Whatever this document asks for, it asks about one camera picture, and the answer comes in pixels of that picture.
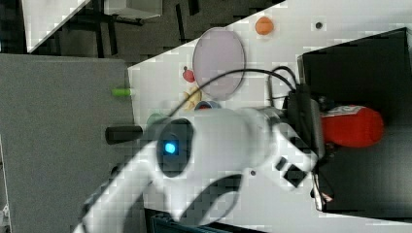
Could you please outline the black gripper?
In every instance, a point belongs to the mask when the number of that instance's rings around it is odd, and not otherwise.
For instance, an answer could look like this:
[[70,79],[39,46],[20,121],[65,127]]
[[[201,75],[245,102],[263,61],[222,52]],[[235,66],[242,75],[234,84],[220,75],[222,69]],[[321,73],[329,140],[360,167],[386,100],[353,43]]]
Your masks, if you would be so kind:
[[312,125],[311,143],[313,152],[319,159],[327,159],[333,155],[334,150],[325,142],[320,106],[314,99],[310,100],[310,113]]

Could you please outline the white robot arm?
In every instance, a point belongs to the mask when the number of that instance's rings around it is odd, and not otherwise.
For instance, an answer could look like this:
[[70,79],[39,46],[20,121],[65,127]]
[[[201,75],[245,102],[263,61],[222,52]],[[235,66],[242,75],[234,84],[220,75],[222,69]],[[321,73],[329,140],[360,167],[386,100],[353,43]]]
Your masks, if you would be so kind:
[[319,104],[306,98],[274,107],[209,109],[152,124],[138,150],[86,202],[73,233],[123,233],[129,210],[149,185],[174,221],[188,226],[224,218],[247,171],[293,191],[325,151]]

